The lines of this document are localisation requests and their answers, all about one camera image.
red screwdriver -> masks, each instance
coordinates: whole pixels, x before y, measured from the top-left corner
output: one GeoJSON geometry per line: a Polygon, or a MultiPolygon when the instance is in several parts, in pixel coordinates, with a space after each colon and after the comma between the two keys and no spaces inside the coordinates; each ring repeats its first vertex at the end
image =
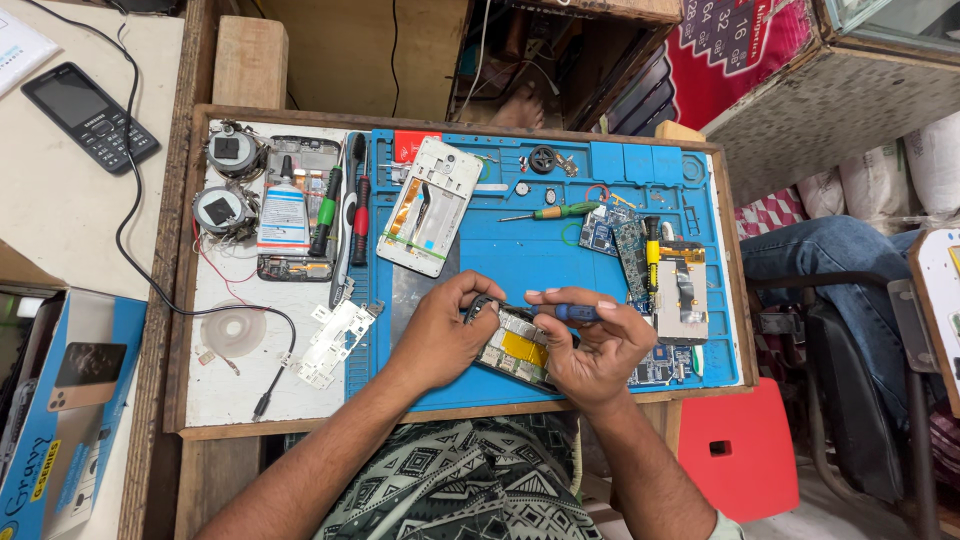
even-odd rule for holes
{"type": "Polygon", "coordinates": [[[363,159],[363,174],[357,181],[357,211],[353,214],[353,236],[356,243],[353,245],[353,266],[367,266],[367,230],[370,228],[370,211],[367,208],[370,200],[370,177],[367,176],[367,162],[370,161],[370,147],[367,145],[367,154],[363,159]]]}

wheel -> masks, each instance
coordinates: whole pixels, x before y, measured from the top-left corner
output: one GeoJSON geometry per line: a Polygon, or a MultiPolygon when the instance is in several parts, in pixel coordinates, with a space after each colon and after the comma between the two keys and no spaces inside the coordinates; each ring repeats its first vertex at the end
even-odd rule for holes
{"type": "Polygon", "coordinates": [[[530,153],[530,168],[537,174],[547,174],[557,166],[557,152],[545,144],[530,153]]]}

patterned shirt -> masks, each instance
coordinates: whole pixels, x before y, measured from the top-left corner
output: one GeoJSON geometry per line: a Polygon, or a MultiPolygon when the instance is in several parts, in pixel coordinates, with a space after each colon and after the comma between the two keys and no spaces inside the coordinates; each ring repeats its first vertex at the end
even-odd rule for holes
{"type": "MultiPolygon", "coordinates": [[[[398,426],[314,539],[602,538],[569,491],[570,434],[548,414],[398,426]]],[[[709,540],[742,538],[718,513],[709,540]]]]}

person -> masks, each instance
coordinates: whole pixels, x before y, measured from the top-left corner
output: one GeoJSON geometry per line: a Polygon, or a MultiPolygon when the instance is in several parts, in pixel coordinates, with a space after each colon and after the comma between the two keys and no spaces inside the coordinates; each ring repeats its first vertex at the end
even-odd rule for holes
{"type": "MultiPolygon", "coordinates": [[[[907,251],[920,231],[884,236],[868,223],[848,215],[802,221],[740,241],[743,273],[752,280],[827,272],[874,272],[888,280],[910,278],[907,251]]],[[[799,288],[759,290],[761,308],[800,304],[799,288]]],[[[906,355],[887,291],[875,286],[842,284],[817,287],[833,303],[850,329],[874,385],[900,429],[907,427],[904,362],[906,355]]],[[[931,378],[936,395],[946,395],[931,378]]]]}
{"type": "MultiPolygon", "coordinates": [[[[380,372],[254,480],[197,538],[600,538],[571,483],[570,432],[529,414],[397,426],[419,396],[459,377],[499,327],[498,302],[469,324],[460,310],[495,282],[467,270],[435,286],[380,372]]],[[[632,307],[577,287],[527,291],[545,305],[557,387],[590,423],[638,539],[743,538],[687,477],[636,407],[626,380],[656,341],[632,307]],[[596,324],[559,321],[550,306],[596,306],[596,324]],[[570,330],[581,343],[573,348],[570,330]]]]}

human hand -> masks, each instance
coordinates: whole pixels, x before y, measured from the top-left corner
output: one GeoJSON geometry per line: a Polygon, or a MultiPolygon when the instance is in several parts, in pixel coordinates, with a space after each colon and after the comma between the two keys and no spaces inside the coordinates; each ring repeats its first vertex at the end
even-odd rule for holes
{"type": "Polygon", "coordinates": [[[601,323],[559,321],[553,307],[545,306],[534,325],[546,334],[550,353],[550,379],[584,414],[601,412],[627,393],[627,379],[657,343],[657,332],[630,306],[608,295],[580,287],[527,291],[531,306],[576,304],[596,306],[601,323]],[[567,327],[580,332],[580,347],[573,348],[567,327]]]}
{"type": "Polygon", "coordinates": [[[499,285],[473,270],[434,286],[420,300],[390,355],[385,368],[390,377],[409,381],[418,395],[459,377],[500,327],[497,301],[464,324],[460,309],[480,293],[507,299],[499,285]]]}

